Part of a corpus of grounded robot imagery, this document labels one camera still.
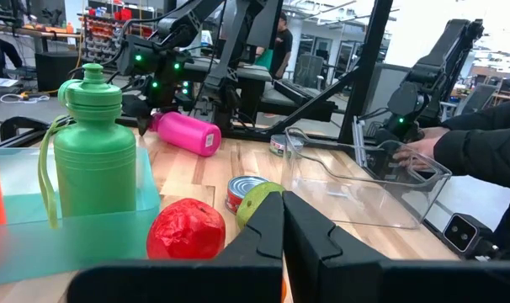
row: green water bottle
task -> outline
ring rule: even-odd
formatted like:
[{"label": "green water bottle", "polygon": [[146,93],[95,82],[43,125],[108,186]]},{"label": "green water bottle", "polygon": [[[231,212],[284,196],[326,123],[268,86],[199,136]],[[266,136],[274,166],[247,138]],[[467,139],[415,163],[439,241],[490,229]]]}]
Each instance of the green water bottle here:
[{"label": "green water bottle", "polygon": [[115,124],[122,92],[106,84],[99,64],[85,64],[83,80],[69,80],[59,89],[59,101],[76,121],[54,122],[40,146],[39,181],[48,218],[56,227],[56,202],[45,169],[49,137],[54,151],[62,217],[135,210],[135,137]]}]

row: person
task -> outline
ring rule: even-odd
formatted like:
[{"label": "person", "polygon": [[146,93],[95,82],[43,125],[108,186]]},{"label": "person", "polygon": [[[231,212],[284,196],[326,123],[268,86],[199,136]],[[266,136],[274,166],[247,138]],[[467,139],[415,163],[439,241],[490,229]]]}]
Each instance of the person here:
[{"label": "person", "polygon": [[[455,176],[470,175],[510,188],[510,102],[445,120],[440,127],[424,129],[423,134],[420,141],[407,145]],[[400,160],[405,157],[406,151],[394,155]],[[492,242],[500,247],[502,258],[510,258],[510,205]]]},{"label": "person", "polygon": [[1,50],[1,60],[3,62],[3,66],[6,65],[6,61],[4,59],[4,55],[8,56],[8,59],[12,62],[15,68],[21,68],[23,66],[23,61],[18,54],[16,48],[9,42],[0,39],[0,50]]},{"label": "person", "polygon": [[292,51],[292,34],[287,29],[287,15],[281,12],[278,22],[278,32],[275,37],[274,56],[270,66],[270,74],[274,79],[283,78],[285,68],[290,59]]}]

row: bottle strap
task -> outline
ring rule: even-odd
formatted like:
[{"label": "bottle strap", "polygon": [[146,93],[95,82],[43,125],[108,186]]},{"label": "bottle strap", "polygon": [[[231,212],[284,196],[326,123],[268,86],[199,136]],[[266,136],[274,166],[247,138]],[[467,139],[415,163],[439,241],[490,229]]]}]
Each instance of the bottle strap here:
[{"label": "bottle strap", "polygon": [[53,190],[53,185],[51,185],[50,177],[47,174],[47,150],[50,145],[51,135],[66,127],[65,125],[59,126],[59,121],[64,118],[66,116],[58,116],[51,123],[50,128],[44,135],[44,139],[40,143],[40,155],[38,158],[38,182],[40,183],[40,192],[42,193],[47,219],[50,222],[51,228],[58,228],[59,225],[56,218],[55,190]]}]

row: green apple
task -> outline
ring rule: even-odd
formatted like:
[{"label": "green apple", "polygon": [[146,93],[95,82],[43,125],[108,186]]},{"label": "green apple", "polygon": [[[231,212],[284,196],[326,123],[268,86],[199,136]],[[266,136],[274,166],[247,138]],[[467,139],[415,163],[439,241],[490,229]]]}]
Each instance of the green apple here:
[{"label": "green apple", "polygon": [[240,230],[246,226],[247,221],[252,217],[264,199],[266,199],[266,196],[274,191],[282,194],[285,189],[277,183],[265,182],[255,186],[246,194],[236,212],[236,223]]}]

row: pink bottle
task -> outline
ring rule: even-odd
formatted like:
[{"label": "pink bottle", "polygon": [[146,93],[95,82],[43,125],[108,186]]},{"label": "pink bottle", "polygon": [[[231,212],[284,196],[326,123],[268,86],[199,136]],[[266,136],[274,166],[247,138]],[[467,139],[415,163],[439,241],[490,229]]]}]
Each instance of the pink bottle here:
[{"label": "pink bottle", "polygon": [[214,155],[221,143],[216,125],[177,112],[154,114],[150,130],[157,131],[165,142],[203,157]]}]

